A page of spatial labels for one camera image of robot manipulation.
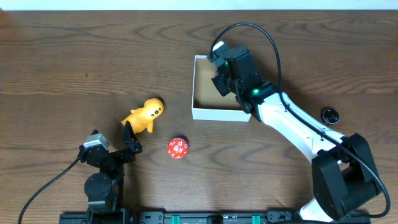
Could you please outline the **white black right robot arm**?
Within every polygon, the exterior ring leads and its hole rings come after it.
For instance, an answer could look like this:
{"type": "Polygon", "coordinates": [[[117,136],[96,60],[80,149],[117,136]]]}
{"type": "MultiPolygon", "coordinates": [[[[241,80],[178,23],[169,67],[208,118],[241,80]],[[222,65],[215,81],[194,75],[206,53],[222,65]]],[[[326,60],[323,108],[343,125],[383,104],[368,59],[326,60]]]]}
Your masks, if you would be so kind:
{"type": "Polygon", "coordinates": [[[247,47],[218,42],[208,60],[216,67],[211,80],[219,93],[234,93],[245,113],[281,133],[311,163],[314,198],[300,209],[302,219],[340,221],[386,191],[367,140],[326,127],[262,80],[247,47]]]}

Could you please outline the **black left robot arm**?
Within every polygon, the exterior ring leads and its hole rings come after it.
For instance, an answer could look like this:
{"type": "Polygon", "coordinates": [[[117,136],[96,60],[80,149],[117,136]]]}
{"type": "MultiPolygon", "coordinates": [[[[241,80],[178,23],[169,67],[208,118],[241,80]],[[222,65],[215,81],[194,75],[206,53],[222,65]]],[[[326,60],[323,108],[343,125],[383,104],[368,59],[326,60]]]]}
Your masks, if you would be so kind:
{"type": "Polygon", "coordinates": [[[79,146],[79,160],[99,169],[84,186],[88,197],[87,223],[137,223],[137,215],[123,202],[124,165],[135,161],[135,155],[142,152],[128,121],[124,125],[123,144],[125,149],[109,152],[109,141],[94,130],[79,146]]]}

